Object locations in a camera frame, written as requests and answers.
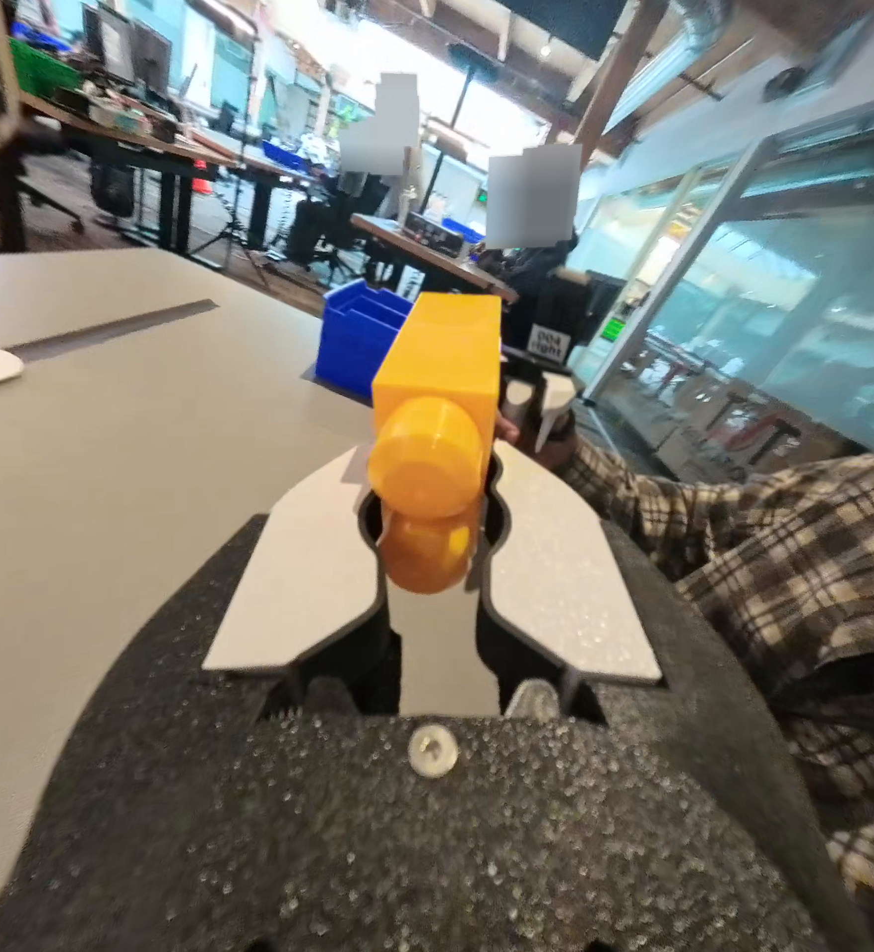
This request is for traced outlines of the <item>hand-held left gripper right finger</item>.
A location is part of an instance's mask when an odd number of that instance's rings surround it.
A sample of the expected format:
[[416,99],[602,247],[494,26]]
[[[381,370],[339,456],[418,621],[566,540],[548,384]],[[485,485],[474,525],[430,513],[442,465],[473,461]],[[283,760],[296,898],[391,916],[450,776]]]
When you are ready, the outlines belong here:
[[491,619],[551,662],[618,684],[662,671],[596,512],[549,470],[501,440],[491,501],[502,530],[483,564]]

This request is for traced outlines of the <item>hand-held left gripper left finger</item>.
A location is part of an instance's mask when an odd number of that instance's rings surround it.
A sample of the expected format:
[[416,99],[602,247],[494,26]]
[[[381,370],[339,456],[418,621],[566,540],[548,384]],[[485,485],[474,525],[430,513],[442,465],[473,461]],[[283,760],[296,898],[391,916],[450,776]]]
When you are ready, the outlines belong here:
[[369,445],[290,488],[264,528],[203,660],[207,672],[273,673],[319,654],[386,614],[375,541]]

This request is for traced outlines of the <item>yellow two-stud mega block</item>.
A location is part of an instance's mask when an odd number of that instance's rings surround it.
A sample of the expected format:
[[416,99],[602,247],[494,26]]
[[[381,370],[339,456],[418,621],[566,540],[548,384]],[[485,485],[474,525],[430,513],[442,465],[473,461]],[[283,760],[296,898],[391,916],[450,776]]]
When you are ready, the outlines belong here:
[[372,381],[370,488],[378,550],[401,589],[431,595],[467,575],[477,548],[501,383],[502,303],[421,294]]

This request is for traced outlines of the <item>blue plastic bin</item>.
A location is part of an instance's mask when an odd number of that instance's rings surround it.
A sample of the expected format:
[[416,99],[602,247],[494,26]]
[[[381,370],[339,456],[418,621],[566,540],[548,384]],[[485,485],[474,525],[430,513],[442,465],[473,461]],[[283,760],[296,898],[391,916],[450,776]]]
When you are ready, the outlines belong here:
[[315,377],[369,401],[373,380],[411,308],[411,301],[363,279],[325,293]]

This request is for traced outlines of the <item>person's right forearm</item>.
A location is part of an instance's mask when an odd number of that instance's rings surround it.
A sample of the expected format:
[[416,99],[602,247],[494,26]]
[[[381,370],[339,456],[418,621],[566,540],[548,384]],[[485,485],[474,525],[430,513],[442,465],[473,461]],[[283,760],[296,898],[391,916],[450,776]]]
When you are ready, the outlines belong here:
[[559,474],[694,601],[874,594],[874,454],[708,484],[640,475],[582,443]]

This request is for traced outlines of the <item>person's right hand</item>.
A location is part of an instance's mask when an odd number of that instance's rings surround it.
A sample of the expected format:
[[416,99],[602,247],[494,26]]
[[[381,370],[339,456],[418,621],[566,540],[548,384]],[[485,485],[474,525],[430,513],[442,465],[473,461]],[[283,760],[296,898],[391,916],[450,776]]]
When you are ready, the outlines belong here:
[[522,435],[520,428],[514,422],[507,420],[501,411],[497,411],[494,439],[515,447],[546,470],[558,470],[572,458],[577,445],[575,417],[572,411],[568,411],[561,427],[554,428],[547,441],[537,450],[535,448],[536,435]]

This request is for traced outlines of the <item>person's plaid-shirted torso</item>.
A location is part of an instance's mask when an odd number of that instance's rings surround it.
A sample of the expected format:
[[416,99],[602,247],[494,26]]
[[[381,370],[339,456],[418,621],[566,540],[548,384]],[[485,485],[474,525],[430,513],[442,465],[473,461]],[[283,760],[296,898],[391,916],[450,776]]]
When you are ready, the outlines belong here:
[[683,594],[788,734],[856,895],[874,889],[874,455],[673,493]]

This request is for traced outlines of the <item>black round lamp on pole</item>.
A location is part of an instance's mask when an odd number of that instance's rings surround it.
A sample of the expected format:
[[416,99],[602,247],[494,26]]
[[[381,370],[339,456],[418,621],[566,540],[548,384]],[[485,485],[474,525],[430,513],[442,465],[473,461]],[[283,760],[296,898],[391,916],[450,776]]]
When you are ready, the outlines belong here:
[[464,74],[463,87],[457,97],[447,130],[438,149],[438,156],[431,175],[431,187],[443,199],[443,216],[462,224],[470,219],[470,209],[478,198],[486,179],[469,151],[479,144],[470,133],[459,127],[467,92],[473,84],[491,87],[499,77],[499,68],[494,60],[464,42],[448,46],[450,65]]

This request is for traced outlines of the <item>blue storage bin on desk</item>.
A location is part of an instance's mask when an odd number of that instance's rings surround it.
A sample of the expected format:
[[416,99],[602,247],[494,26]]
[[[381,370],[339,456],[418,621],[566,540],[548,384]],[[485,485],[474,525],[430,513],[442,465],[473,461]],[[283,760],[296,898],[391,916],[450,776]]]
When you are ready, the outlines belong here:
[[310,164],[306,159],[271,141],[263,140],[261,150],[266,160],[284,170],[304,175],[309,175],[311,172]]

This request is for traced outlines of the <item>black tripod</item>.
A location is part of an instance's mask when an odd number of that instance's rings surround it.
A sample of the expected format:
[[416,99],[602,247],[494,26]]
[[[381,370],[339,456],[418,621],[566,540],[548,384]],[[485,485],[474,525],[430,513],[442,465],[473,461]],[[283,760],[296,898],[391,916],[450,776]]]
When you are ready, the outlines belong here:
[[241,116],[241,145],[238,158],[234,160],[235,165],[232,173],[235,186],[229,213],[230,217],[222,231],[205,244],[197,247],[196,251],[203,251],[221,240],[226,240],[227,249],[220,271],[226,272],[229,269],[232,251],[234,248],[237,248],[250,264],[262,290],[268,292],[270,291],[270,285],[265,276],[264,268],[256,261],[252,251],[249,250],[246,231],[243,229],[242,222],[240,221],[240,197],[243,184],[241,173],[247,170],[246,152],[249,145],[250,106],[254,86],[254,63],[260,34],[253,18],[236,9],[234,6],[230,6],[224,2],[196,2],[196,4],[198,7],[206,8],[209,11],[208,18],[212,20],[213,24],[218,29],[227,33],[236,44],[247,50],[249,54],[248,68],[246,70],[246,96]]

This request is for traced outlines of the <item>black mesh chair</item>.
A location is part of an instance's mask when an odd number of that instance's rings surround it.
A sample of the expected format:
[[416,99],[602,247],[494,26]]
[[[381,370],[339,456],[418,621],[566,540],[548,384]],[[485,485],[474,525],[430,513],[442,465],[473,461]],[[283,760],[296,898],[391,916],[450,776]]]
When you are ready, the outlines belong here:
[[129,219],[136,208],[133,167],[94,159],[89,163],[89,190],[94,205],[114,218]]

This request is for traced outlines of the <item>black computer monitors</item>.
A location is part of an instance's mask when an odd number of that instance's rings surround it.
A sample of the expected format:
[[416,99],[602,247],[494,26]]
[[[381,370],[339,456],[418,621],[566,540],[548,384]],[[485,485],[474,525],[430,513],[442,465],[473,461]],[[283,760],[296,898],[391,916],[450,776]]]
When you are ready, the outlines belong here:
[[111,78],[165,96],[169,90],[171,44],[161,33],[103,3],[84,4],[87,54]]

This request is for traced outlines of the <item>stack of green bins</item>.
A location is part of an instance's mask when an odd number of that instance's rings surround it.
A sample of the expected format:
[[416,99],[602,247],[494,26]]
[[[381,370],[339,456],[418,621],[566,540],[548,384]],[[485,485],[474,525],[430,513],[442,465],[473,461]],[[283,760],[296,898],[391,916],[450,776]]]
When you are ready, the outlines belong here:
[[81,89],[84,79],[73,66],[65,64],[23,40],[10,38],[8,42],[21,92],[52,100],[58,90]]

